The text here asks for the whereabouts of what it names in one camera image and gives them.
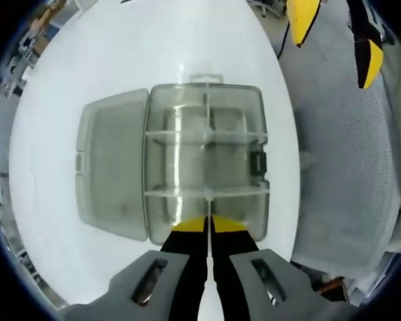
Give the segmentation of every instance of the black cable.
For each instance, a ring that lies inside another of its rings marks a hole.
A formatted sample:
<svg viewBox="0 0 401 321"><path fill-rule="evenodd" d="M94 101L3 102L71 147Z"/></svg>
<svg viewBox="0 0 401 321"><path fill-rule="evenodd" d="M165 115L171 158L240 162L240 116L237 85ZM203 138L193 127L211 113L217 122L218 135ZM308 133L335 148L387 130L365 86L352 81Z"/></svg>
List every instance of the black cable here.
<svg viewBox="0 0 401 321"><path fill-rule="evenodd" d="M281 57L282 52L283 52L283 48L285 47L285 42L287 41L288 31L289 31L289 22L288 22L288 25L287 25L287 29L285 30L285 35L283 36L281 50L279 50L279 53L277 54L278 59Z"/></svg>

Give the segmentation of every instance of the white table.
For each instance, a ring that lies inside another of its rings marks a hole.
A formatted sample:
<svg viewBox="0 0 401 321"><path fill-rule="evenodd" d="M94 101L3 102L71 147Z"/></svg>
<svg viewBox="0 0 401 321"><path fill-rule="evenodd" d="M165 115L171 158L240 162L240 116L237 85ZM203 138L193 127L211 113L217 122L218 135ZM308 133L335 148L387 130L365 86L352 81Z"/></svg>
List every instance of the white table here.
<svg viewBox="0 0 401 321"><path fill-rule="evenodd" d="M259 247L290 259L300 188L295 123L278 61L245 0L101 0L67 23L40 57L11 137L19 231L40 275L68 303L96 299L114 274L158 249L80 220L74 174L83 107L205 73L262 91L271 193L267 237Z"/></svg>

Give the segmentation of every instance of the white tabletop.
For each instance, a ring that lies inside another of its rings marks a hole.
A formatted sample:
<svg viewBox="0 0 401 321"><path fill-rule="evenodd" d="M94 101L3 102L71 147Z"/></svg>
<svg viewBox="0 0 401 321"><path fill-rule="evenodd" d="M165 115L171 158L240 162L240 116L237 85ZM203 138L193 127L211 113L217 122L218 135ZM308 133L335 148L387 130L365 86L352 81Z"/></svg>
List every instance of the white tabletop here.
<svg viewBox="0 0 401 321"><path fill-rule="evenodd" d="M205 73L262 91L270 201L259 247L290 259L299 210L295 123L278 61L245 0L100 0L67 23L40 57L11 137L19 231L40 275L68 303L96 299L114 274L158 249L80 220L74 175L84 106Z"/></svg>

